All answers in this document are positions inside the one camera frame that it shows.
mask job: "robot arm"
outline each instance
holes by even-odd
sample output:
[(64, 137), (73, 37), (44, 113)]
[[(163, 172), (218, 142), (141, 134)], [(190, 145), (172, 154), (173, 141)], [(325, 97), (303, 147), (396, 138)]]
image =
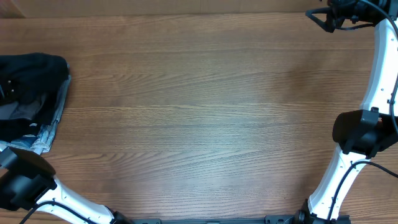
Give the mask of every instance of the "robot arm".
[[(104, 205), (95, 204), (82, 196), (78, 195), (68, 187), (63, 185), (55, 176), (54, 181), (57, 187), (54, 190), (47, 191), (36, 204), (43, 202), (58, 202), (73, 209), (81, 216), (93, 221), (94, 223), (113, 223), (114, 216), (112, 212)], [(47, 212), (56, 215), (70, 223), (85, 223), (81, 218), (72, 215), (68, 210), (51, 204), (43, 205), (37, 211)]]
[(33, 208), (76, 224), (133, 224), (119, 212), (95, 204), (63, 185), (53, 167), (34, 152), (8, 147), (0, 153), (0, 167), (8, 169), (0, 178), (0, 208)]
[[(375, 51), (372, 73), (369, 81), (368, 90), (360, 106), (361, 110), (371, 111), (378, 108), (378, 112), (389, 115), (389, 103), (391, 93), (398, 74), (398, 41), (394, 29), (387, 19), (381, 21), (375, 28)], [(327, 219), (332, 198), (336, 188), (349, 169), (351, 164), (358, 161), (370, 161), (366, 153), (349, 152), (343, 153), (340, 144), (336, 144), (333, 158), (326, 170), (316, 191), (308, 199), (310, 213), (317, 214), (318, 218)], [(353, 184), (365, 164), (356, 166), (354, 171), (344, 181), (344, 184), (336, 199), (331, 218), (337, 219), (338, 212), (344, 197)]]

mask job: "wood grain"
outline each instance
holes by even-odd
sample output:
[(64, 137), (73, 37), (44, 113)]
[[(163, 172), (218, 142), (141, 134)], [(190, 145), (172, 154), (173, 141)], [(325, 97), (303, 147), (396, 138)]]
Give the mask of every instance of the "wood grain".
[[(131, 218), (291, 214), (356, 110), (372, 29), (323, 32), (300, 14), (13, 19), (2, 54), (62, 55), (72, 85), (45, 158), (71, 189)], [(396, 147), (375, 158), (398, 170)], [(366, 167), (341, 209), (398, 223), (396, 180)], [(18, 223), (26, 211), (0, 211)], [(60, 222), (38, 213), (30, 223)]]
[(27, 18), (304, 12), (325, 7), (317, 0), (7, 0)]
[(12, 0), (0, 1), (0, 18), (25, 18)]

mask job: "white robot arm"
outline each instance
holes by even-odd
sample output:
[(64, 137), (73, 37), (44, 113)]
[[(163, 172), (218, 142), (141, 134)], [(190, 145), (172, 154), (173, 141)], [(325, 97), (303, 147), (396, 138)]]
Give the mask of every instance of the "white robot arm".
[[(112, 212), (104, 205), (95, 204), (76, 192), (70, 190), (68, 187), (63, 185), (60, 180), (55, 176), (55, 183), (57, 187), (54, 190), (49, 190), (36, 202), (41, 204), (43, 202), (58, 202), (67, 208), (73, 209), (81, 216), (92, 221), (93, 223), (112, 223), (114, 216)], [(52, 215), (56, 215), (70, 223), (86, 223), (86, 221), (78, 218), (71, 214), (68, 210), (53, 206), (51, 204), (43, 205), (37, 209), (37, 211), (47, 212)]]
[[(368, 90), (360, 106), (361, 110), (371, 111), (372, 108), (378, 108), (380, 114), (389, 115), (389, 103), (391, 93), (398, 74), (398, 41), (391, 23), (384, 19), (376, 27), (375, 49), (373, 68), (369, 81)], [(370, 161), (366, 155), (355, 152), (343, 153), (339, 144), (333, 158), (326, 170), (316, 191), (308, 199), (310, 213), (317, 214), (317, 217), (327, 219), (332, 198), (336, 188), (349, 167), (358, 161)], [(356, 176), (359, 174), (365, 164), (356, 166), (354, 172), (350, 172), (347, 179), (338, 194), (335, 207), (331, 218), (337, 219), (340, 206), (353, 184)]]

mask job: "black motor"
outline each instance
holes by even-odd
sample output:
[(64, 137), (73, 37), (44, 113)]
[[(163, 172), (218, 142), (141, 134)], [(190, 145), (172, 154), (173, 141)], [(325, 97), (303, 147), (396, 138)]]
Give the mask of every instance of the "black motor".
[(0, 208), (30, 210), (44, 193), (54, 190), (54, 168), (34, 152), (11, 147), (0, 152)]
[[(327, 32), (334, 32), (335, 29), (353, 30), (374, 27), (385, 19), (385, 16), (375, 10), (371, 6), (372, 4), (381, 8), (393, 20), (397, 19), (398, 0), (328, 0), (329, 7), (308, 10), (305, 15)], [(320, 20), (314, 14), (326, 14), (326, 21)], [(353, 27), (342, 27), (346, 19), (353, 24), (357, 22), (366, 23)]]

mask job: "black cloth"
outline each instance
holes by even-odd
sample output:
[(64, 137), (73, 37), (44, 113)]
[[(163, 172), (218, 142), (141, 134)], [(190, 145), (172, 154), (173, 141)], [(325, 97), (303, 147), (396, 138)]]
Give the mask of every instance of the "black cloth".
[(29, 104), (44, 93), (48, 95), (32, 121), (0, 120), (0, 140), (11, 142), (26, 134), (37, 135), (41, 124), (50, 125), (58, 90), (68, 74), (68, 64), (60, 56), (43, 53), (0, 55), (0, 105), (13, 101)]

